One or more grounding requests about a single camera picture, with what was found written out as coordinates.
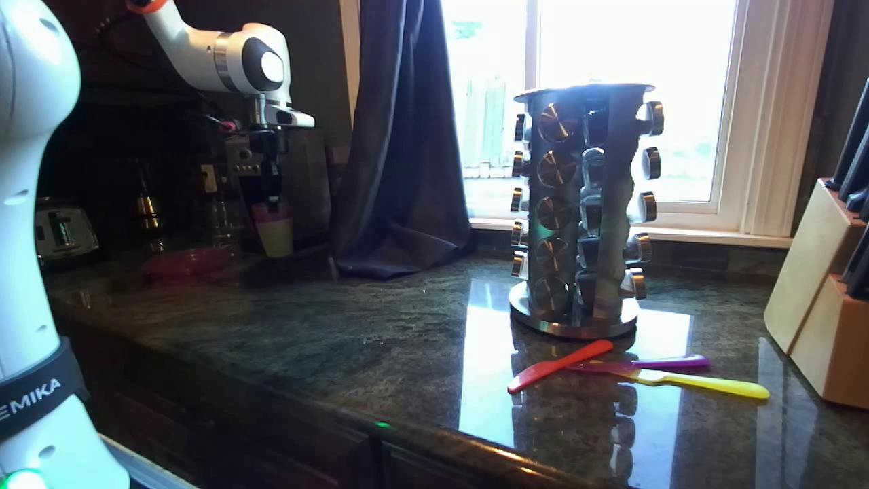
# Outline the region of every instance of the wooden knife block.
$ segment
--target wooden knife block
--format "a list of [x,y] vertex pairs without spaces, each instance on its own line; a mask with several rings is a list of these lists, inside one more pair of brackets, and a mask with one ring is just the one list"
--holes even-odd
[[864,226],[816,178],[762,310],[767,336],[816,397],[853,407],[869,407],[869,302],[850,299],[838,276]]

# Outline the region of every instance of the curtain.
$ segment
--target curtain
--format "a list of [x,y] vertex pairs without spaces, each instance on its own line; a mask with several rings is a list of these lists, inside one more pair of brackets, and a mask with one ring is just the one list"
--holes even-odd
[[470,246],[439,0],[361,0],[361,79],[330,255],[395,276]]

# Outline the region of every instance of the window frame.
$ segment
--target window frame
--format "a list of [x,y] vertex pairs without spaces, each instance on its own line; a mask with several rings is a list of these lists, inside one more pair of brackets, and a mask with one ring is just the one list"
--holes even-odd
[[[536,3],[525,0],[528,24],[536,24]],[[348,92],[354,105],[357,0],[338,5]],[[739,0],[739,67],[724,96],[718,138],[728,145],[718,145],[710,202],[660,203],[660,219],[635,226],[638,230],[667,242],[789,244],[831,15],[832,0]],[[525,29],[525,87],[535,87],[535,49],[535,29]],[[471,226],[511,230],[513,215],[474,218]]]

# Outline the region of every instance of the window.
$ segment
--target window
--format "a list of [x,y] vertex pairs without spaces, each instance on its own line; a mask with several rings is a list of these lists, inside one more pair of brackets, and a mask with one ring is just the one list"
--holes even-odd
[[667,127],[650,234],[788,244],[832,0],[443,0],[474,226],[511,226],[513,96],[641,79]]

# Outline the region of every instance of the dark green granite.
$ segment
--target dark green granite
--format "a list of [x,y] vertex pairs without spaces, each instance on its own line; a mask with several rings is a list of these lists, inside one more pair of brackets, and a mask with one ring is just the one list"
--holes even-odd
[[511,327],[506,260],[464,257],[387,283],[327,276],[300,255],[198,283],[143,284],[128,263],[49,276],[54,297],[136,341],[392,420],[391,438],[486,461],[481,442],[610,487],[864,487],[869,412],[820,403],[762,332],[770,283],[648,276],[638,333],[615,355],[702,352],[770,403],[565,373],[506,381],[577,341]]

